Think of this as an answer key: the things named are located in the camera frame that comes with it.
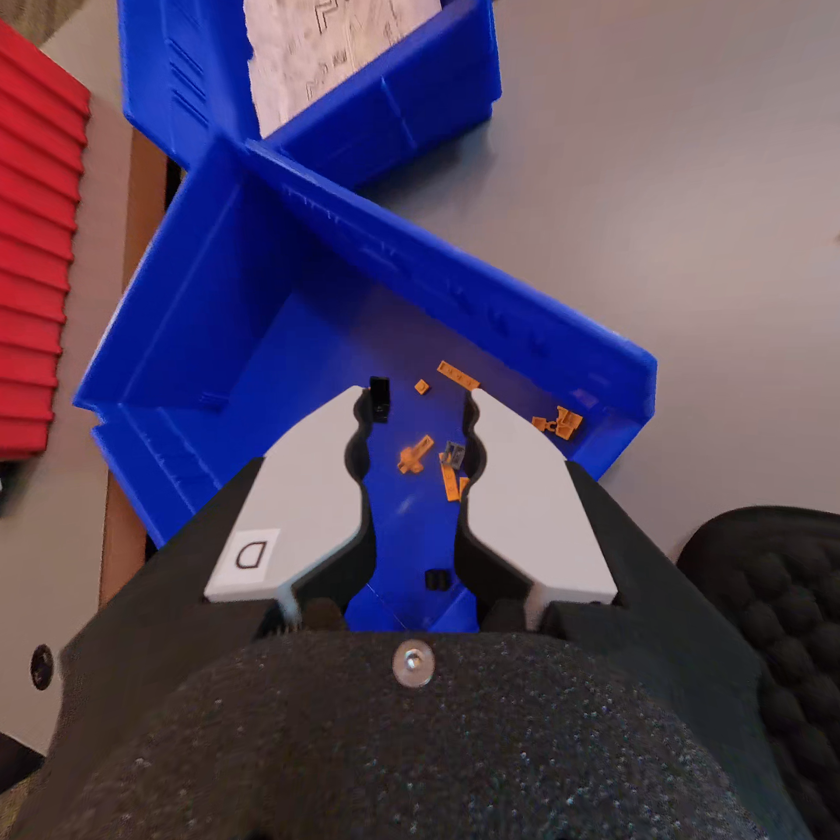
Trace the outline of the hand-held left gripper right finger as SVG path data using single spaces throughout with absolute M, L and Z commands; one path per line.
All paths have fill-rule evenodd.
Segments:
M 517 602 L 525 627 L 554 602 L 613 605 L 618 587 L 567 458 L 480 388 L 465 400 L 464 434 L 455 572 L 478 603 Z

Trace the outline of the crumpled white printed paper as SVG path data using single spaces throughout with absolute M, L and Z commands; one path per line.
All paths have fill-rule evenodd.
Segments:
M 262 139 L 442 10 L 440 1 L 245 1 Z

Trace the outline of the grey side table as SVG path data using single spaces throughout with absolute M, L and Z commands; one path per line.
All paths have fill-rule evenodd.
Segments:
M 123 294 L 133 130 L 122 111 L 116 2 L 85 2 L 43 50 L 91 92 L 55 419 L 1 523 L 1 729 L 46 754 L 60 663 L 37 689 L 32 655 L 46 645 L 57 657 L 98 609 L 109 470 L 91 437 L 95 416 L 72 400 Z

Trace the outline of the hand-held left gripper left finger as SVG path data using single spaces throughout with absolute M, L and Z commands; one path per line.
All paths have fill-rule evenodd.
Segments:
M 208 578 L 209 602 L 270 601 L 288 627 L 315 602 L 347 610 L 376 566 L 372 426 L 371 391 L 352 385 L 278 438 Z

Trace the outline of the blue plastic bin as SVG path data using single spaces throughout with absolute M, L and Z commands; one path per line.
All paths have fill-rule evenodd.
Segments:
M 186 170 L 225 137 L 359 187 L 487 121 L 501 96 L 492 3 L 441 6 L 266 133 L 251 92 L 245 2 L 118 2 L 123 112 Z
M 447 362 L 600 479 L 655 414 L 657 361 L 633 342 L 329 179 L 217 138 L 188 173 L 77 390 L 101 453 L 163 547 L 247 463 L 372 376 L 391 411 L 365 478 L 377 565 L 353 629 L 463 632 L 458 507 L 437 465 L 463 443 Z

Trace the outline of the red plastic bin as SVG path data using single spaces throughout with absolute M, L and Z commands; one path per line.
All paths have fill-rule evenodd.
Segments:
M 1 460 L 54 420 L 90 92 L 1 23 Z

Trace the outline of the yellow lego pieces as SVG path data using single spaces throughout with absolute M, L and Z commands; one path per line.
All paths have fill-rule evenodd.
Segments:
M 465 388 L 468 392 L 473 392 L 474 390 L 480 388 L 480 383 L 477 379 L 454 367 L 445 360 L 442 360 L 439 363 L 437 366 L 437 372 L 448 380 Z M 583 424 L 583 416 L 578 413 L 574 413 L 563 406 L 557 406 L 556 417 L 548 418 L 543 416 L 534 416 L 531 420 L 531 424 L 542 434 L 552 434 L 555 437 L 568 442 L 573 436 L 575 436 Z M 434 440 L 430 435 L 426 434 L 414 445 L 403 448 L 400 451 L 399 459 L 396 465 L 399 472 L 403 475 L 421 474 L 424 471 L 424 458 L 432 451 L 433 445 Z M 440 461 L 439 464 L 447 502 L 461 501 L 470 481 L 470 478 L 467 477 L 463 470 L 464 463 L 458 471 L 441 465 Z

